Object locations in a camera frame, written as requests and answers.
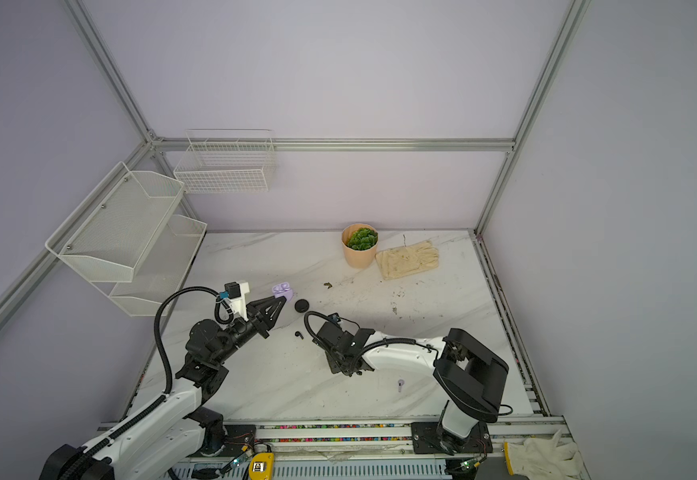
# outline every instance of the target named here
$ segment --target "work glove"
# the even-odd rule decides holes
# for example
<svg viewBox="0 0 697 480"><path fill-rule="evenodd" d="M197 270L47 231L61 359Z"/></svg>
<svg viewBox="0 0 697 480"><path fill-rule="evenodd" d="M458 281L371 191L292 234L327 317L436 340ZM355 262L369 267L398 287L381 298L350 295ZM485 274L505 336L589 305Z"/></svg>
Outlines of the work glove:
<svg viewBox="0 0 697 480"><path fill-rule="evenodd" d="M506 466L510 475L526 475L529 480L571 480L583 470L583 458L575 443L559 445L562 431L550 440L527 438L523 445L506 442Z"/></svg>

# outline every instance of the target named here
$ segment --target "white wire mesh basket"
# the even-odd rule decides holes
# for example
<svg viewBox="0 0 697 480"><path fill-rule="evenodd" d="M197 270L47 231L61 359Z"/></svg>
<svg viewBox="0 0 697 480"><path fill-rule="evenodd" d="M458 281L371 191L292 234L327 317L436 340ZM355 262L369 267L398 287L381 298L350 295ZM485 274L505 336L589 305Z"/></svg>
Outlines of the white wire mesh basket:
<svg viewBox="0 0 697 480"><path fill-rule="evenodd" d="M88 282L132 282L182 196L181 181L127 170L60 251L47 248Z"/></svg>
<svg viewBox="0 0 697 480"><path fill-rule="evenodd" d="M172 215L140 270L129 283L116 283L108 297L130 316L154 316L188 274L207 224Z"/></svg>
<svg viewBox="0 0 697 480"><path fill-rule="evenodd" d="M266 192L276 171L270 130L186 130L175 178L190 194Z"/></svg>

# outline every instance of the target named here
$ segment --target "black cable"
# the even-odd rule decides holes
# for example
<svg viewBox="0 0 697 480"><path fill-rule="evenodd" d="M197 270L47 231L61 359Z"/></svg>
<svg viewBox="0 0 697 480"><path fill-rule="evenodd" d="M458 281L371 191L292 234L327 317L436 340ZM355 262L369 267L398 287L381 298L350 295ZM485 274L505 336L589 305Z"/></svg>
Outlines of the black cable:
<svg viewBox="0 0 697 480"><path fill-rule="evenodd" d="M344 319L342 316L339 316L338 318L341 319L341 320L345 320L346 322L351 322L351 323L353 323L355 326L358 326L359 328L361 328L361 325L359 325L358 323L356 323L356 322L353 321L353 320Z"/></svg>
<svg viewBox="0 0 697 480"><path fill-rule="evenodd" d="M154 411L154 409L156 409L156 407L161 405L167 399L166 395L169 395L172 390L172 368L170 368L170 360L167 358L167 352L164 350L164 344L162 343L162 330L160 328L160 323L162 320L162 313L170 302L181 296L183 293L188 292L207 292L211 293L214 297L218 296L218 292L215 292L213 289L206 286L188 286L184 289L178 290L175 293L172 293L164 302L162 302L159 309L157 309L156 314L154 315L154 341L156 342L156 349L159 351L160 358L162 359L162 366L164 366L165 380L167 384L166 388L164 389L165 395L162 395L154 400L151 405L143 409L141 413L132 417L129 421L127 421L127 423L111 432L111 434L108 435L108 438L104 438L100 442L96 443L93 447L88 448L86 452L79 456L79 458L70 467L68 467L64 474L60 476L60 480L71 480L71 478L77 474L77 471L80 468L83 466L87 468L87 463L92 459L93 455L99 452L103 447L110 444L109 438L116 440L117 437L121 436L124 432L132 428L137 422L140 422L143 418L148 416Z"/></svg>
<svg viewBox="0 0 697 480"><path fill-rule="evenodd" d="M330 319L327 318L327 316L324 315L323 313L315 312L314 310L309 310L308 312L305 312L303 314L303 324L305 325L306 332L308 332L308 335L310 335L314 339L314 343L319 345L329 355L330 347L324 345L324 342L322 340L320 340L319 337L316 336L314 329L311 328L311 323L308 321L308 317L311 315L318 316L319 318L324 319L327 322L329 322Z"/></svg>
<svg viewBox="0 0 697 480"><path fill-rule="evenodd" d="M463 400L458 398L458 396L455 395L452 390L447 388L446 384L442 383L441 386L444 389L444 391L447 392L447 394L449 395L449 398L457 398L459 402L463 402ZM497 413L497 412L492 413L492 412L488 412L487 410L480 410L478 408L473 408L472 406L469 406L469 408L473 408L474 410L476 410L479 413L483 413L484 415L495 415L496 417L505 417L506 415L511 415L513 413L513 407L510 405L507 405L505 403L501 403L497 407L498 412L500 411L500 407L508 407L508 408L510 408L510 410L508 412L505 412L505 413Z"/></svg>
<svg viewBox="0 0 697 480"><path fill-rule="evenodd" d="M420 343L417 342L415 339L404 339L404 338L385 338L376 342L373 342L369 345L366 345L364 348L362 348L359 353L351 360L351 365L350 365L350 370L353 370L353 368L356 366L356 363L361 360L361 357L369 352L370 350L374 348L378 348L379 346L386 346L386 345L393 345L394 343L402 343L404 345L417 345L420 346L426 350L434 350L437 353L436 358L434 361L439 358L439 350L433 348L430 345L421 345Z"/></svg>
<svg viewBox="0 0 697 480"><path fill-rule="evenodd" d="M256 442L252 444L252 446L256 446L256 445L263 445L263 446L265 446L265 447L266 447L266 452L268 452L268 453L271 453L271 451L272 451L270 445L268 445L267 443L261 442L260 440L256 440Z"/></svg>
<svg viewBox="0 0 697 480"><path fill-rule="evenodd" d="M103 447L108 446L109 443L109 439L104 438L100 442L97 442L94 446L88 448L87 451L79 456L76 461L72 463L70 467L68 467L64 474L60 476L60 480L71 480L71 478L74 478L76 476L76 471L82 466L85 468L88 467L87 464L90 462L93 455L99 452Z"/></svg>
<svg viewBox="0 0 697 480"><path fill-rule="evenodd" d="M223 475L220 475L219 468L200 468L191 472L191 478L199 478L200 480L212 480L221 476Z"/></svg>
<svg viewBox="0 0 697 480"><path fill-rule="evenodd" d="M223 308L226 309L226 313L228 313L228 318L225 320L220 318L220 305L223 305ZM231 320L234 320L234 311L228 306L228 302L226 302L225 298L218 298L215 300L215 320L221 325L228 325L228 323L231 323Z"/></svg>
<svg viewBox="0 0 697 480"><path fill-rule="evenodd" d="M154 315L154 340L156 341L156 349L159 351L159 356L162 359L162 365L164 366L164 375L167 381L167 387L164 389L164 393L167 395L169 395L172 391L172 369L170 368L170 360L167 358L167 352L164 350L164 344L162 344L162 330L160 328L160 322L162 320L162 313L170 302L181 296L183 293L189 292L207 292L216 298L218 296L218 292L215 292L213 289L206 286L187 286L186 288L178 290L177 292L168 296L167 300L163 301L162 304L159 305L159 309L156 311L156 315Z"/></svg>

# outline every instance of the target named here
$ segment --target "beige flower pot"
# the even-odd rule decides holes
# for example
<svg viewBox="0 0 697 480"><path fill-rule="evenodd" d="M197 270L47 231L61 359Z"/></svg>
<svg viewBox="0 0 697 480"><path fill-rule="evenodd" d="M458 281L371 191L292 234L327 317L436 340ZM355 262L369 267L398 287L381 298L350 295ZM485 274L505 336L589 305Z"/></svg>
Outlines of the beige flower pot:
<svg viewBox="0 0 697 480"><path fill-rule="evenodd" d="M353 268L367 268L370 266L373 260L375 260L375 254L377 253L377 242L372 246L370 250L353 250L348 248L346 244L351 239L351 235L356 230L360 228L372 228L377 232L377 229L372 225L367 224L353 224L346 227L343 230L342 240L343 240L343 255L346 257L346 261ZM377 241L381 239L380 233L377 234Z"/></svg>

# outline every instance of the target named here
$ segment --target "aluminum frame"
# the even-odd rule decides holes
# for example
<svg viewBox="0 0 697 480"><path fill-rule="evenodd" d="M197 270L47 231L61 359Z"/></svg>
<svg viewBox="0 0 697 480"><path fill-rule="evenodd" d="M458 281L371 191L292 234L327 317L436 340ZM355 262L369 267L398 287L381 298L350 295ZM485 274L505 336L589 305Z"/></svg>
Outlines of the aluminum frame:
<svg viewBox="0 0 697 480"><path fill-rule="evenodd" d="M147 143L138 145L130 156L124 160L127 168L133 168L141 159L150 153L150 146ZM90 192L84 201L74 210L65 228L56 232L54 235L54 246L62 246L67 239L76 232L85 218L96 208L96 205L103 200L108 192L116 185L124 173L125 169L112 170L100 183ZM26 270L10 285L10 288L0 297L0 332L8 324L17 309L23 305L39 283L44 280L47 274L58 264L58 259L48 249L43 248L42 252L34 258Z"/></svg>
<svg viewBox="0 0 697 480"><path fill-rule="evenodd" d="M276 151L513 151L512 138L274 138ZM186 138L157 138L161 154L185 151Z"/></svg>
<svg viewBox="0 0 697 480"><path fill-rule="evenodd" d="M585 10L588 9L590 3L591 0L572 0L569 4L562 27L556 35L548 58L545 60L543 72L540 74L540 78L538 78L535 90L529 97L529 103L524 111L522 120L519 122L519 128L516 130L516 136L514 137L516 143L513 150L506 154L506 158L503 160L503 166L500 168L500 172L495 179L495 184L489 192L487 203L484 205L482 214L479 216L479 221L475 228L477 235L483 234L484 230L487 228L489 218L495 211L497 201L500 199L500 195L508 184L508 179L511 176L511 172L513 172L513 168L516 167L516 161L522 153L527 136L535 124L538 113L543 107L543 102L548 96L548 92L551 89L556 75L559 73L559 68L561 67L565 54L567 50L569 50L569 44L573 41L580 23L583 21Z"/></svg>
<svg viewBox="0 0 697 480"><path fill-rule="evenodd" d="M142 138L142 143L139 144L125 161L128 168L134 169L138 163L146 157L151 157L161 173L169 176L172 175L165 153L167 151L184 150L188 148L188 140L159 138L155 132L149 127L144 119L140 108L132 93L124 81L123 75L113 61L113 55L108 51L104 40L97 31L90 13L84 6L83 0L60 0L64 9L68 13L71 22L74 24L77 32L82 39L82 42L87 47L94 62L101 71L104 79L111 87L117 101L120 102L122 108L128 115L130 121L134 125ZM543 106L543 102L548 94L549 88L553 83L555 76L559 71L559 66L564 57L564 53L569 48L569 44L582 21L585 10L588 8L590 0L572 0L562 27L557 34L553 47L546 59L543 72L535 86L535 89L530 97L527 108L524 112L522 120L516 131L514 139L510 138L433 138L433 139L276 139L275 149L281 151L503 151L506 152L506 158L500 169L498 177L495 180L489 198L485 204L482 214L479 217L479 222L476 225L474 232L476 236L473 238L474 247L477 249L479 261L482 263L482 268L489 288L493 292L496 306L501 317L503 318L504 328L506 330L509 341L512 342L512 348L516 354L517 360L520 361L520 369L523 371L528 388L532 388L536 394L537 401L541 406L545 415L548 415L548 406L545 404L545 398L536 385L535 375L529 360L526 358L526 350L521 342L521 337L513 323L513 317L510 315L507 302L503 295L503 291L499 286L497 276L494 274L494 268L489 261L486 245L483 243L481 234L484 232L489 218L495 210L495 206L503 193L507 184L508 178L511 175L513 168L516 166L516 161L519 159L526 138L533 127L539 110ZM98 201L104 197L107 191L116 184L117 175L109 175L98 184L98 186L85 198L85 201L74 211L76 216L75 222L70 222L68 234L75 231L75 226L79 222L84 221L84 218L89 214L88 209L97 205ZM199 219L196 211L190 205L190 202L184 197L181 202L186 216L194 219ZM0 332L10 321L10 318L20 308L23 302L26 301L39 283L46 277L51 269L57 264L57 258L48 250L43 249L43 252L38 255L27 267L27 269L16 279L10 288L0 297ZM563 418L555 417L528 417L528 423L543 423L552 421L561 422ZM516 432L519 436L530 436L529 432Z"/></svg>

